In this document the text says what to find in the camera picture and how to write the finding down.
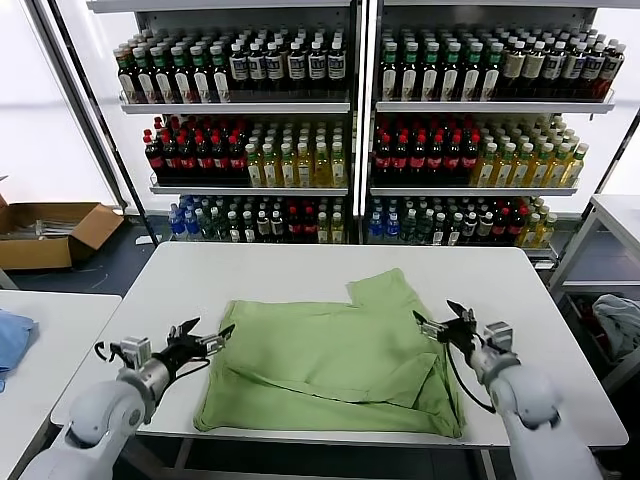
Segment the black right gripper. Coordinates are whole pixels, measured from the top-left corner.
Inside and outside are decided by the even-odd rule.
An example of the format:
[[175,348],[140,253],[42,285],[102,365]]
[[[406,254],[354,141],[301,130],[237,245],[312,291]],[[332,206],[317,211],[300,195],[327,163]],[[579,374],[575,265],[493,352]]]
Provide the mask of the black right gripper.
[[465,362],[470,364],[472,355],[484,346],[484,339],[477,332],[475,313],[472,308],[467,309],[453,300],[447,300],[447,305],[459,321],[440,324],[424,317],[416,310],[412,313],[423,335],[438,339],[440,343],[452,344],[463,354]]

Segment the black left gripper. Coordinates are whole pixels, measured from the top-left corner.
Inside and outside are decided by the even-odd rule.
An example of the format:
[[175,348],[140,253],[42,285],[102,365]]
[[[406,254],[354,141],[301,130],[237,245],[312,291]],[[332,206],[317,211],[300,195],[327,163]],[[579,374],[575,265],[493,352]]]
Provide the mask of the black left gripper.
[[[158,360],[165,366],[170,383],[207,367],[207,357],[221,351],[235,329],[235,324],[231,324],[218,333],[198,337],[191,331],[199,321],[200,318],[196,317],[169,330],[167,346],[158,354]],[[198,363],[199,366],[179,374],[178,371],[189,363]]]

